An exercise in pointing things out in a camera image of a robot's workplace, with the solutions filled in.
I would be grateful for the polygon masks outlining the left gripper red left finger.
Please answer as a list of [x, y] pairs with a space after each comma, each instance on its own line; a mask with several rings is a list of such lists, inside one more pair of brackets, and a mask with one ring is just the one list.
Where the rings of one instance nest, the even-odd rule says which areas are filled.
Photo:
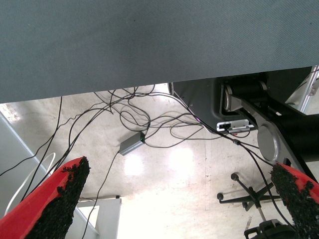
[[2, 239], [63, 239], [90, 167], [83, 156], [62, 165], [0, 221]]

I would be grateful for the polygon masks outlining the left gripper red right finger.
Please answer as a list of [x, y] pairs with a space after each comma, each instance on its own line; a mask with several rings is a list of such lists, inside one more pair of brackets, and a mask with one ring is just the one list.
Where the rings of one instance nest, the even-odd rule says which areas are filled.
[[319, 237], [319, 184], [290, 166], [277, 163], [271, 180], [295, 223], [297, 239]]

